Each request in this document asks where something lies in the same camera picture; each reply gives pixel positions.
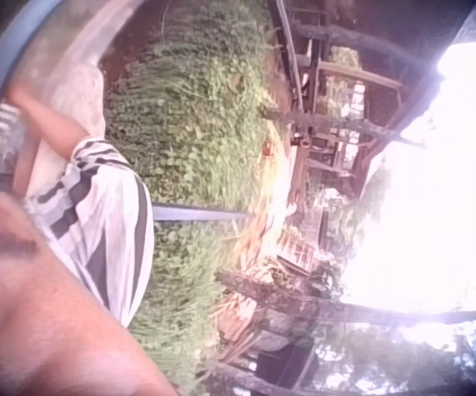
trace foliage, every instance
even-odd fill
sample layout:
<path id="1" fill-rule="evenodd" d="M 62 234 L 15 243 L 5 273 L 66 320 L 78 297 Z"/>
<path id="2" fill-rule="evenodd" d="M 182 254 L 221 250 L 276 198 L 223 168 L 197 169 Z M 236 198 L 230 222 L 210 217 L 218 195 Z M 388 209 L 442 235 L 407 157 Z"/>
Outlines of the foliage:
<path id="1" fill-rule="evenodd" d="M 107 133 L 154 201 L 239 210 L 253 201 L 267 135 L 257 112 L 268 100 L 264 18 L 244 2 L 181 2 L 128 65 L 109 97 Z M 214 273 L 233 260 L 227 228 L 157 226 L 151 286 L 130 330 L 179 384 L 193 380 L 212 334 Z"/>
<path id="2" fill-rule="evenodd" d="M 389 393 L 465 383 L 453 352 L 410 342 L 395 328 L 351 325 L 342 334 L 340 346 L 337 339 L 326 340 L 336 346 L 337 373 L 346 378 L 340 389 Z"/>

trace tree trunk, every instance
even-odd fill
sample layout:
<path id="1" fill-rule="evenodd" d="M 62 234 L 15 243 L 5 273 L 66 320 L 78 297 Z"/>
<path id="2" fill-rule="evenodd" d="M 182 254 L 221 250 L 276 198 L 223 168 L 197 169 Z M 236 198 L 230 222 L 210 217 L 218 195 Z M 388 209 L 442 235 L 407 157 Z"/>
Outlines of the tree trunk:
<path id="1" fill-rule="evenodd" d="M 242 274 L 221 271 L 216 279 L 230 290 L 254 299 L 259 305 L 297 318 L 313 319 L 320 323 L 369 323 L 380 326 L 414 326 L 418 323 L 445 324 L 476 320 L 476 311 L 444 313 L 401 313 L 344 304 L 330 299 L 298 295 L 274 285 L 267 285 Z"/>
<path id="2" fill-rule="evenodd" d="M 302 389 L 285 389 L 280 386 L 269 384 L 267 381 L 256 377 L 254 374 L 242 371 L 231 365 L 218 363 L 214 368 L 214 374 L 227 380 L 232 380 L 237 385 L 256 392 L 260 392 L 267 396 L 361 396 L 360 393 L 345 392 L 341 390 L 302 390 Z M 397 392 L 387 394 L 386 396 L 431 396 L 441 394 L 457 394 L 462 389 L 458 385 L 436 386 L 427 389 L 407 390 L 405 392 Z"/>

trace grass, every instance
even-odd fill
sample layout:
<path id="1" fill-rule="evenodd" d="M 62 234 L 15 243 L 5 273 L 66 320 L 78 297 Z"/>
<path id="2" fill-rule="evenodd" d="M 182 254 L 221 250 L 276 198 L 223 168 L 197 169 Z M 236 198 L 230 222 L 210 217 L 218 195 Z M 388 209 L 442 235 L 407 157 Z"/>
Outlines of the grass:
<path id="1" fill-rule="evenodd" d="M 257 111 L 269 101 L 266 21 L 255 2 L 184 1 L 129 64 L 108 98 L 107 134 L 153 201 L 254 207 L 269 133 Z M 237 261 L 231 233 L 230 224 L 157 225 L 151 285 L 130 330 L 183 386 L 214 335 L 214 274 Z"/>

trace wooden post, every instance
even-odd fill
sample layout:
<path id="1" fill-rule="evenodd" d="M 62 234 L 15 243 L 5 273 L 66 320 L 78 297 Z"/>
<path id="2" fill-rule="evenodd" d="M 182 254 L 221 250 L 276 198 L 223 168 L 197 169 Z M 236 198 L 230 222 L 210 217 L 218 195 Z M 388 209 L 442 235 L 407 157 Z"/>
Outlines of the wooden post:
<path id="1" fill-rule="evenodd" d="M 299 78 L 298 63 L 296 61 L 295 43 L 293 42 L 293 36 L 290 32 L 289 19 L 287 18 L 287 12 L 285 11 L 285 5 L 283 0 L 276 0 L 276 6 L 280 14 L 281 27 L 284 31 L 285 39 L 287 41 L 287 54 L 289 55 L 289 64 L 291 67 L 291 74 L 293 76 L 293 84 L 296 90 L 296 101 L 298 103 L 298 111 L 304 112 L 304 101 L 302 99 L 302 85 Z"/>

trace sunlight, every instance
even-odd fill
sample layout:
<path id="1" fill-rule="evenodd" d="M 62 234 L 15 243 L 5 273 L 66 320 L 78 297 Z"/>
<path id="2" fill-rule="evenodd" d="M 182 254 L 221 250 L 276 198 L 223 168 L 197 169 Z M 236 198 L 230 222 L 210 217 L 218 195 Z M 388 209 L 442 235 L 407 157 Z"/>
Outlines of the sunlight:
<path id="1" fill-rule="evenodd" d="M 438 97 L 402 133 L 425 139 L 429 149 L 386 149 L 392 183 L 380 222 L 368 226 L 342 278 L 344 302 L 401 311 L 476 309 L 476 43 L 452 46 L 439 70 L 446 80 Z M 438 325 L 407 333 L 449 345 Z"/>

